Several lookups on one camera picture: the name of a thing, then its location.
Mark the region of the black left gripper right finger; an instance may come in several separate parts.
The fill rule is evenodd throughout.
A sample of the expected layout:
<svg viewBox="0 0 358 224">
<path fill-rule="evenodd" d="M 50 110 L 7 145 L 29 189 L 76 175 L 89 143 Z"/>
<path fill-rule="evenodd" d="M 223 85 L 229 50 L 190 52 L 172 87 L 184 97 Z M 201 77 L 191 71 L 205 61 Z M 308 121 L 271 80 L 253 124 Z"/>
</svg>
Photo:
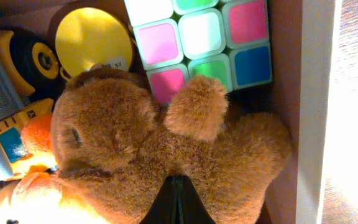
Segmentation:
<svg viewBox="0 0 358 224">
<path fill-rule="evenodd" d="M 182 224 L 215 224 L 188 176 L 178 179 L 178 218 Z"/>
</svg>

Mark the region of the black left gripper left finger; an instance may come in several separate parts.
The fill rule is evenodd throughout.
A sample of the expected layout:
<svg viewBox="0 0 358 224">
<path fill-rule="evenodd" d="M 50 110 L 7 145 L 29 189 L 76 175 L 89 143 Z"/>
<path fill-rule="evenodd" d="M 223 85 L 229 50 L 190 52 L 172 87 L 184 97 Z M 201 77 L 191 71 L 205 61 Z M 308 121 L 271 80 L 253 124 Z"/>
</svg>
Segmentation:
<svg viewBox="0 0 358 224">
<path fill-rule="evenodd" d="M 171 224 L 175 221 L 177 198 L 174 189 L 175 178 L 167 177 L 152 206 L 140 224 Z"/>
</svg>

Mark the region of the brown plush toy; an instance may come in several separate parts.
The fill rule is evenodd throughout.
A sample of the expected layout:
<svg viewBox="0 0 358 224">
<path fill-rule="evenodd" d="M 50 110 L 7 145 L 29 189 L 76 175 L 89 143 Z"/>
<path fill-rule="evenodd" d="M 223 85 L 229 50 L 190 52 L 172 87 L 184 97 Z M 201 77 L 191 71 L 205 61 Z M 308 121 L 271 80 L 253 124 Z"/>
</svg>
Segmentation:
<svg viewBox="0 0 358 224">
<path fill-rule="evenodd" d="M 169 176 L 187 176 L 217 223 L 255 223 L 293 143 L 280 117 L 228 112 L 219 80 L 189 80 L 162 106 L 138 74 L 72 78 L 52 115 L 58 176 L 110 223 L 139 223 Z"/>
</svg>

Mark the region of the yellow plush duck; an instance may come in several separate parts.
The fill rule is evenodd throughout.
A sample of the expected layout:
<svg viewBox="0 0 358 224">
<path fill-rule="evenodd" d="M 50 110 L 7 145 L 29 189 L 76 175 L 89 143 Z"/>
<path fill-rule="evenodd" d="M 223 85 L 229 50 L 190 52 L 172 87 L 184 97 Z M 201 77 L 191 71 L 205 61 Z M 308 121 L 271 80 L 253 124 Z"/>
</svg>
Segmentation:
<svg viewBox="0 0 358 224">
<path fill-rule="evenodd" d="M 73 188 L 42 167 L 0 187 L 0 224 L 107 223 Z"/>
</svg>

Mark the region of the colourful puzzle cube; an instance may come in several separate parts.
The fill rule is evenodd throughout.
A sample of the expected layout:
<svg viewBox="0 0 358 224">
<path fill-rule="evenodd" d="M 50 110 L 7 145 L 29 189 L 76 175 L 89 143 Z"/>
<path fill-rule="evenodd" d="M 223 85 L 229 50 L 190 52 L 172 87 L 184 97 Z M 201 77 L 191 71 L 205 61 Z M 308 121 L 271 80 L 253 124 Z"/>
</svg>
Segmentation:
<svg viewBox="0 0 358 224">
<path fill-rule="evenodd" d="M 272 82 L 266 0 L 126 0 L 139 55 L 163 105 L 191 78 L 227 91 Z"/>
</svg>

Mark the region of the yellow wooden rattle drum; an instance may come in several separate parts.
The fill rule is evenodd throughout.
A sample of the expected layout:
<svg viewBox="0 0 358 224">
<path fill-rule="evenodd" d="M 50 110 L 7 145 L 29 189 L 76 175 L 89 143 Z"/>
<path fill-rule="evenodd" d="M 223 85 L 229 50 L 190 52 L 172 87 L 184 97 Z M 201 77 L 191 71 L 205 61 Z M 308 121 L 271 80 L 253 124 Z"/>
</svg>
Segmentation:
<svg viewBox="0 0 358 224">
<path fill-rule="evenodd" d="M 112 14 L 93 7 L 69 12 L 59 23 L 55 49 L 65 80 L 94 65 L 130 70 L 134 44 L 127 27 Z"/>
</svg>

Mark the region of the grey yellow toy car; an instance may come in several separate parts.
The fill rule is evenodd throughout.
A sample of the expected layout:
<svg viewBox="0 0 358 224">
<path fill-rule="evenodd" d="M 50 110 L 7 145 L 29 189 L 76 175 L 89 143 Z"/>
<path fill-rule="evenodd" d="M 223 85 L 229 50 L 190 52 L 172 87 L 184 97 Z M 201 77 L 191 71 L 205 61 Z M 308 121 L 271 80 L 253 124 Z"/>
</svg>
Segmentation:
<svg viewBox="0 0 358 224">
<path fill-rule="evenodd" d="M 52 48 L 33 33 L 0 29 L 0 181 L 56 166 L 50 115 L 62 92 Z"/>
</svg>

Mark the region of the white cardboard box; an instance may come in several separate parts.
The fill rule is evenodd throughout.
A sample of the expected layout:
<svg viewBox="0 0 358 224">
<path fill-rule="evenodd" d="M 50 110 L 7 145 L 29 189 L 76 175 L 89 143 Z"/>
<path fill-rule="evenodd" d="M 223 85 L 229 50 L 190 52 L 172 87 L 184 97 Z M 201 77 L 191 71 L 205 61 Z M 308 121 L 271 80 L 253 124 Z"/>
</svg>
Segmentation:
<svg viewBox="0 0 358 224">
<path fill-rule="evenodd" d="M 331 50 L 335 33 L 334 16 L 340 3 L 327 1 L 270 1 L 268 10 L 273 21 L 273 87 L 250 90 L 260 96 L 239 93 L 250 110 L 272 110 L 279 113 L 290 127 L 294 139 L 294 155 L 267 191 L 267 206 L 257 223 L 321 223 L 323 216 L 323 156 L 328 108 L 328 83 Z M 54 44 L 58 22 L 70 10 L 94 6 L 112 12 L 125 24 L 129 22 L 124 1 L 0 1 L 0 11 L 7 6 L 19 13 L 40 9 L 50 17 L 44 25 L 35 21 L 28 28 Z"/>
</svg>

